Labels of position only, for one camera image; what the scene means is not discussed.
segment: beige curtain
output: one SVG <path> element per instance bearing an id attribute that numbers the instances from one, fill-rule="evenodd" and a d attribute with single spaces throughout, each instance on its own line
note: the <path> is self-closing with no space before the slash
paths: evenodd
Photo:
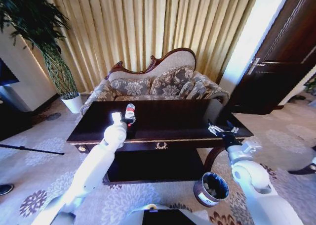
<path id="1" fill-rule="evenodd" d="M 146 69 L 178 47 L 197 55 L 197 70 L 219 81 L 254 0 L 53 0 L 69 18 L 60 42 L 79 91 L 91 91 L 122 60 Z"/>

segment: door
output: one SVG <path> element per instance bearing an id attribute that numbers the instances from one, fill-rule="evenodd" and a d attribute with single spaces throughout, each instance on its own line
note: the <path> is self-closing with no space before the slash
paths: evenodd
<path id="1" fill-rule="evenodd" d="M 229 102 L 269 114 L 316 64 L 316 0 L 287 0 Z"/>

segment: coffee table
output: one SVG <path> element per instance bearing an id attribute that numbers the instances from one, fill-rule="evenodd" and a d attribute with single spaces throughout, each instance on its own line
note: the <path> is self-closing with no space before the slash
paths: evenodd
<path id="1" fill-rule="evenodd" d="M 92 103 L 67 142 L 89 153 L 112 124 L 111 113 L 124 115 L 128 103 L 135 105 L 136 122 L 115 153 L 104 184 L 198 180 L 225 149 L 222 139 L 207 130 L 208 119 L 227 130 L 229 120 L 239 127 L 240 141 L 253 136 L 215 99 L 103 101 Z M 204 165 L 197 148 L 213 148 Z"/>

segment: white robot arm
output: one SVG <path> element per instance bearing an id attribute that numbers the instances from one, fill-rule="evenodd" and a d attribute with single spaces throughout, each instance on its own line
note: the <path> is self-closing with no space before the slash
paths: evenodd
<path id="1" fill-rule="evenodd" d="M 253 161 L 250 152 L 258 147 L 245 142 L 241 145 L 234 137 L 238 128 L 225 132 L 210 125 L 209 130 L 223 138 L 232 166 L 234 180 L 246 196 L 246 205 L 256 225 L 303 225 L 292 206 L 271 184 L 268 172 Z"/>
<path id="2" fill-rule="evenodd" d="M 121 113 L 113 113 L 112 119 L 114 123 L 106 128 L 103 140 L 93 147 L 79 166 L 66 193 L 54 198 L 40 212 L 32 225 L 72 224 L 74 222 L 75 216 L 72 212 L 90 192 L 102 183 L 103 176 L 113 163 L 115 151 L 123 146 L 126 139 L 127 125 L 122 121 Z"/>

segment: drawer handle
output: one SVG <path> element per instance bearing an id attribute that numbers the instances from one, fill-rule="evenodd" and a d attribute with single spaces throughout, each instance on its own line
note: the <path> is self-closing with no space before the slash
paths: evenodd
<path id="1" fill-rule="evenodd" d="M 163 146 L 159 146 L 159 144 L 160 142 L 157 143 L 155 149 L 168 149 L 166 142 L 163 143 Z"/>
<path id="2" fill-rule="evenodd" d="M 84 146 L 80 146 L 80 147 L 78 147 L 78 150 L 79 150 L 80 152 L 85 152 L 85 147 L 84 147 Z"/>

